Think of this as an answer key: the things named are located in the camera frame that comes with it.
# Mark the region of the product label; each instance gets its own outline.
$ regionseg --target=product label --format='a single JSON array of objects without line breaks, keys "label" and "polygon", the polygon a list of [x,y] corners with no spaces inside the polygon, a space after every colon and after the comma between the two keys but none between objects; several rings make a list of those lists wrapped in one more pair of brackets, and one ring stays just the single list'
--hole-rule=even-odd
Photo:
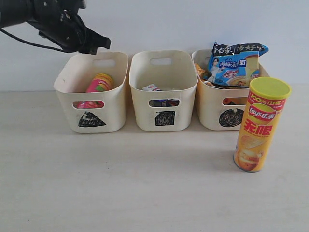
[{"label": "product label", "polygon": [[286,99],[274,100],[250,91],[234,160],[248,172],[262,169]]}]

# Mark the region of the cream plastic bin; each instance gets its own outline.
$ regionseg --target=cream plastic bin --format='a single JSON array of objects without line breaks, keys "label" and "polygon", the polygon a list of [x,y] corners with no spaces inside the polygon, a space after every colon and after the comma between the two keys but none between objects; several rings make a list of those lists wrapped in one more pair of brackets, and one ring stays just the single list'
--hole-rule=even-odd
[{"label": "cream plastic bin", "polygon": [[[207,69],[211,50],[198,50],[192,55],[194,63]],[[261,76],[269,76],[265,69],[259,66]],[[205,85],[198,78],[195,106],[202,125],[214,131],[239,130],[245,109],[249,89],[217,89]],[[226,98],[234,98],[239,105],[224,105]]]},{"label": "cream plastic bin", "polygon": [[[133,57],[129,83],[137,125],[145,131],[181,131],[192,119],[197,75],[183,51],[144,51]],[[143,91],[154,84],[162,91]],[[151,100],[175,99],[175,107],[151,107]]]},{"label": "cream plastic bin", "polygon": [[[98,52],[73,56],[54,83],[54,88],[73,131],[107,133],[121,129],[126,122],[128,55]],[[114,88],[106,92],[85,93],[98,73],[110,75]],[[77,109],[82,101],[102,101],[101,109]]]}]

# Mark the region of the white wall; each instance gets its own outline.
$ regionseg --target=white wall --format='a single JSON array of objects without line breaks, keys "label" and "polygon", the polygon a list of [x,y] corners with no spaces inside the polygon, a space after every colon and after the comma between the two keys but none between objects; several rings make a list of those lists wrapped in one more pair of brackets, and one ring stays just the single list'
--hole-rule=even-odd
[{"label": "white wall", "polygon": [[[260,62],[273,77],[309,83],[309,1],[306,0],[89,0],[80,15],[112,39],[112,51],[193,52],[220,44],[261,43]],[[27,24],[7,29],[52,45]],[[52,90],[71,55],[24,45],[0,34],[0,91]]]}]

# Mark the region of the tabletop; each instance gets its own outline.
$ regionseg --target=tabletop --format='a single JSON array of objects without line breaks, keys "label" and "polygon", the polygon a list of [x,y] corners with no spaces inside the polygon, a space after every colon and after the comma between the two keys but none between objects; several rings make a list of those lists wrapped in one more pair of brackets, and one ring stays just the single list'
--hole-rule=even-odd
[{"label": "tabletop", "polygon": [[0,93],[0,231],[239,232],[309,228],[309,85],[292,86],[265,166],[194,111],[179,132],[77,134],[55,92]]}]

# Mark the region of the lay's potato chip can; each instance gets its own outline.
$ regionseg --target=lay's potato chip can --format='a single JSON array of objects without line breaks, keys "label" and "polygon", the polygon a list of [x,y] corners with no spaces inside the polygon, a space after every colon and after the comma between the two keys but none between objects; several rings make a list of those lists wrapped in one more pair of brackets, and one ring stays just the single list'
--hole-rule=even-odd
[{"label": "lay's potato chip can", "polygon": [[285,82],[259,77],[251,81],[239,137],[235,164],[244,171],[260,171],[268,154],[291,88]]}]

